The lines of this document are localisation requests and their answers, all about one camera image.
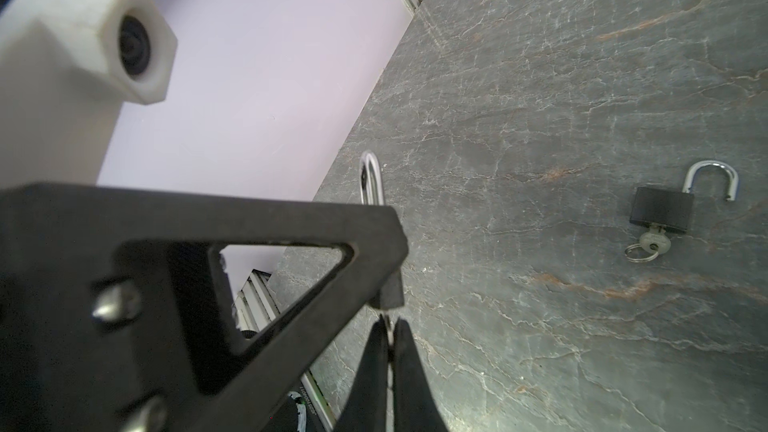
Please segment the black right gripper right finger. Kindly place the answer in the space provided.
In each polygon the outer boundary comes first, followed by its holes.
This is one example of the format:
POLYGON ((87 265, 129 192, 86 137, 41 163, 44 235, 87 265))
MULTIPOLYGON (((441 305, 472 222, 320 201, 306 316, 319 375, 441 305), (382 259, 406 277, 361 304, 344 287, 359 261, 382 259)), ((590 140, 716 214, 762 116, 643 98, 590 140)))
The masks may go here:
POLYGON ((393 334, 393 410, 397 432, 447 432, 434 402, 409 323, 398 319, 393 334))

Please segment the silver key with ring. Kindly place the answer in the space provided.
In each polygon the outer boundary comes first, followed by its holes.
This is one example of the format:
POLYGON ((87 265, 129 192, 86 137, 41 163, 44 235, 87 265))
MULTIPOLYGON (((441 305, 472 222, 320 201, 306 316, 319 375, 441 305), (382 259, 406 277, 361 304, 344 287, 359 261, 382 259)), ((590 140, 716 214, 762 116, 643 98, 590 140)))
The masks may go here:
POLYGON ((640 235, 638 241, 624 249, 624 257, 630 263, 646 264, 665 255, 671 249, 671 240, 665 228, 653 224, 640 235))

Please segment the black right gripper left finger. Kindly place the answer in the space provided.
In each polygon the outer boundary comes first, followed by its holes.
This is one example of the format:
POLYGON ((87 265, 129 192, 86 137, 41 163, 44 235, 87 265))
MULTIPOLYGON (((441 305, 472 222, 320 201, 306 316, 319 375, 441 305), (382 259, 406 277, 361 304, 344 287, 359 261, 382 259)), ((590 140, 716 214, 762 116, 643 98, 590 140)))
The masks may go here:
POLYGON ((391 345, 383 315, 372 326, 344 409, 334 431, 385 431, 391 345))

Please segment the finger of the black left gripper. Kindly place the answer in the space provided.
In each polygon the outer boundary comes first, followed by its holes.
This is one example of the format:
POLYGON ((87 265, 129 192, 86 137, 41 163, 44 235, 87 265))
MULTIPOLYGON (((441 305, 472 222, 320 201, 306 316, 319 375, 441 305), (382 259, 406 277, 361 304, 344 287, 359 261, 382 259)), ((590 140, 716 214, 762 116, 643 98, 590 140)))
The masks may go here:
POLYGON ((340 262, 283 313, 309 366, 404 262, 386 206, 38 183, 1 194, 1 427, 257 431, 285 395, 254 370, 219 254, 327 247, 340 262))

